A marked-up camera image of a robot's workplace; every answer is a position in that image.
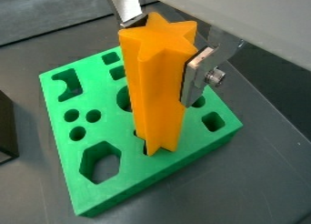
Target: orange plastic block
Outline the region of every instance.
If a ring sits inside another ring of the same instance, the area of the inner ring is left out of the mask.
[[[196,22],[168,23],[157,13],[148,15],[145,26],[118,31],[136,135],[149,156],[177,147],[182,66],[196,53],[194,36]]]

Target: green shape sorter block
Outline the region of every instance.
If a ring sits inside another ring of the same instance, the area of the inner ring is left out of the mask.
[[[185,111],[176,152],[142,154],[133,135],[122,56],[116,47],[39,75],[74,214],[93,217],[222,145],[241,128],[209,87]],[[97,184],[96,162],[120,158],[118,173]]]

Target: gray table surface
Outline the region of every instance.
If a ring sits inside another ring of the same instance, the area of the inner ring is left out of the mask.
[[[74,216],[37,76],[114,46],[106,17],[0,48],[19,143],[0,167],[0,223],[296,223],[311,211],[311,143],[229,64],[216,92],[244,124],[232,141],[96,218]]]
[[[105,0],[0,0],[0,10],[0,45],[112,13]]]

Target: rectangular hole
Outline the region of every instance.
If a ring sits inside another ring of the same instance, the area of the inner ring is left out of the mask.
[[[122,66],[112,68],[109,72],[113,80],[118,80],[125,77],[125,70]]]
[[[216,112],[208,113],[201,118],[201,122],[210,132],[217,131],[224,126],[224,121]]]
[[[118,55],[116,54],[116,52],[108,53],[105,55],[101,56],[101,61],[102,63],[108,66],[112,63],[117,62],[120,60]]]

